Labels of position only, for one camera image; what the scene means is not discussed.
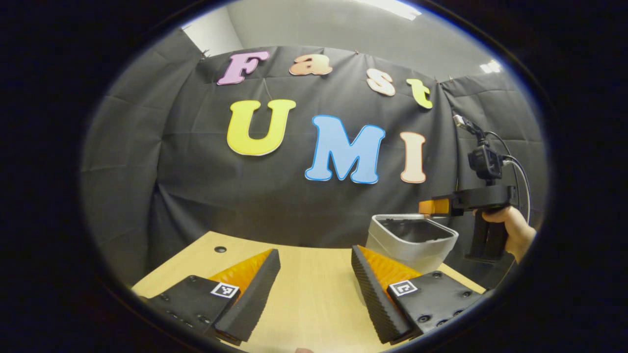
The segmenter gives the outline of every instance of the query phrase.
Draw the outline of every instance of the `screw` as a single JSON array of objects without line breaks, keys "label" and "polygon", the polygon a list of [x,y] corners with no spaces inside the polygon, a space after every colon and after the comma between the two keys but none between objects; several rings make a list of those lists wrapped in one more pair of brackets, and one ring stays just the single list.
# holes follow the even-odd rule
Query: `screw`
[{"label": "screw", "polygon": [[204,323],[212,323],[208,318],[204,317],[203,315],[197,315],[197,319],[200,322],[204,322]]}]

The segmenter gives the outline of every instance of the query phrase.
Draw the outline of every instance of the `ceiling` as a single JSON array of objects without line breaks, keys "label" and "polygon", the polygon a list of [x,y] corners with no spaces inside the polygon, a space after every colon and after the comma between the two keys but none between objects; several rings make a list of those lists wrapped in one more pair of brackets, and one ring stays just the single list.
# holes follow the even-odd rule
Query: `ceiling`
[{"label": "ceiling", "polygon": [[227,6],[244,48],[311,45],[357,50],[444,81],[480,74],[493,57],[444,19],[410,21],[353,0],[240,0]]}]

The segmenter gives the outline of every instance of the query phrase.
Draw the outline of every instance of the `human hand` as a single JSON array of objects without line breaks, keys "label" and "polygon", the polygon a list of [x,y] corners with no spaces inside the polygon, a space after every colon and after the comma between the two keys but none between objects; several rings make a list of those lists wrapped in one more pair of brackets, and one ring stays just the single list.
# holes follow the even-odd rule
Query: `human hand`
[{"label": "human hand", "polygon": [[536,230],[528,225],[521,212],[513,206],[508,206],[491,214],[483,212],[482,218],[487,222],[504,223],[508,233],[504,249],[514,255],[514,259],[519,263],[532,244]]}]

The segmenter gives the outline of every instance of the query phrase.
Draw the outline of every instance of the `gray container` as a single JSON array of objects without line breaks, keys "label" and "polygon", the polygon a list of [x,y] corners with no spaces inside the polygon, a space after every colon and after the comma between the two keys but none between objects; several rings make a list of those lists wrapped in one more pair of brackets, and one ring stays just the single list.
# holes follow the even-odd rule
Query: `gray container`
[{"label": "gray container", "polygon": [[422,214],[374,215],[366,248],[419,271],[435,271],[453,249],[458,232]]}]

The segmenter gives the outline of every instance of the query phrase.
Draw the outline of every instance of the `table surface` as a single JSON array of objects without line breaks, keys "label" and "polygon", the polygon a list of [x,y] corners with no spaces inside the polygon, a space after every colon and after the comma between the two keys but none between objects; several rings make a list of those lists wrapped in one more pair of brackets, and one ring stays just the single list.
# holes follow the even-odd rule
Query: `table surface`
[{"label": "table surface", "polygon": [[[214,251],[217,246],[226,252]],[[135,284],[133,291],[152,298],[191,274],[208,278],[271,248],[279,250],[281,269],[251,338],[240,349],[370,353],[391,348],[380,343],[364,306],[351,267],[351,249],[284,246],[208,232]],[[485,291],[445,264],[438,270],[471,290]]]}]

